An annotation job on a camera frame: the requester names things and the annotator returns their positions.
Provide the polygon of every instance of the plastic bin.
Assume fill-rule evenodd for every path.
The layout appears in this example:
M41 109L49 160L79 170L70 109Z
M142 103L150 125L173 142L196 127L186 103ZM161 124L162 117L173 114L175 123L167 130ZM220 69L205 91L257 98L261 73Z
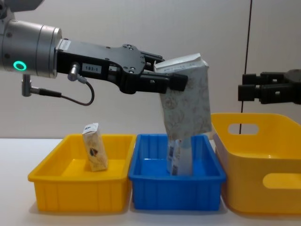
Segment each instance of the plastic bin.
M136 209L218 210L226 180L207 136L192 138L193 176L166 170L167 135L139 135L129 171Z
M92 172L81 134L69 135L28 175L42 211L118 212L131 191L127 178L135 135L103 135L106 171Z
M212 114L216 154L227 174L226 205L253 214L301 214L301 126L279 114ZM231 124L256 134L231 134Z

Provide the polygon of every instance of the blue bin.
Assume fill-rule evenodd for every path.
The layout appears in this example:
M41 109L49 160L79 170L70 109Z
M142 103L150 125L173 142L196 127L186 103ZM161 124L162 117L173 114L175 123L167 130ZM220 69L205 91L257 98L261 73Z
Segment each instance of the blue bin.
M167 135L138 135L128 174L136 209L219 209L226 175L207 136L194 136L191 141L193 176L170 176L166 170Z

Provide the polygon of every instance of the small carton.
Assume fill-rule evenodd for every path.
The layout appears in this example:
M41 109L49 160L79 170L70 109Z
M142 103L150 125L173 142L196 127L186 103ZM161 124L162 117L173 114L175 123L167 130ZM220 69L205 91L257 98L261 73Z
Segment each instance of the small carton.
M108 168L108 157L103 146L103 139L98 123L92 123L85 126L83 141L88 154L91 170L106 170Z

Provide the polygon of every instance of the green led ring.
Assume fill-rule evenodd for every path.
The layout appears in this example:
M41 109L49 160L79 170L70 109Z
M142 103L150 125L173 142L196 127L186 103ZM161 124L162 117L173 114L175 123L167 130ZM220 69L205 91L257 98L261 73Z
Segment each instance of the green led ring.
M17 60L14 62L14 68L18 71L25 71L27 66L24 62Z

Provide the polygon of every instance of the barcode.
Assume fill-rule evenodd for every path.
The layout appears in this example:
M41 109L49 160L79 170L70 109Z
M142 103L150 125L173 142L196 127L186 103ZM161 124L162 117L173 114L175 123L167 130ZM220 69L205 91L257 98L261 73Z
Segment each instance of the barcode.
M173 157L174 155L174 147L169 148L169 157Z
M178 175L178 167L173 165L173 171L171 172L171 175Z

